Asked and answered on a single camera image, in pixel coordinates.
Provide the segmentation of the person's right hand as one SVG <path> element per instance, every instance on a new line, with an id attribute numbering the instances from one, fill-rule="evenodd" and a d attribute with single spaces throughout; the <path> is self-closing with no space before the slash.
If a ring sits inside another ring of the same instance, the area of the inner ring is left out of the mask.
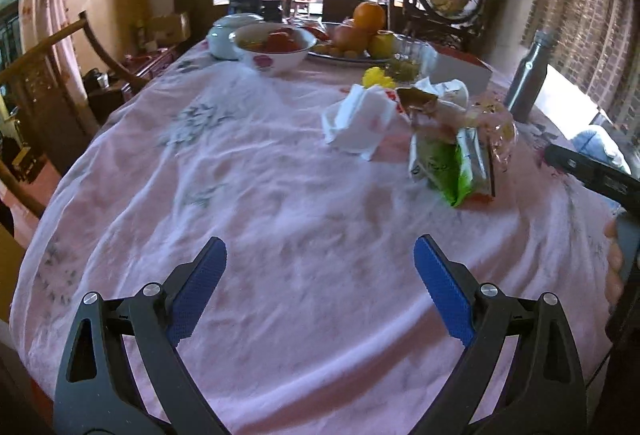
<path id="1" fill-rule="evenodd" d="M 624 292 L 624 283 L 620 278 L 620 271 L 624 265 L 624 257 L 620 246 L 617 243 L 617 228 L 616 221 L 612 219 L 605 226 L 604 236 L 610 245 L 608 246 L 608 255 L 606 260 L 608 261 L 608 273 L 605 277 L 605 297 L 611 307 L 614 307 L 620 300 Z"/>

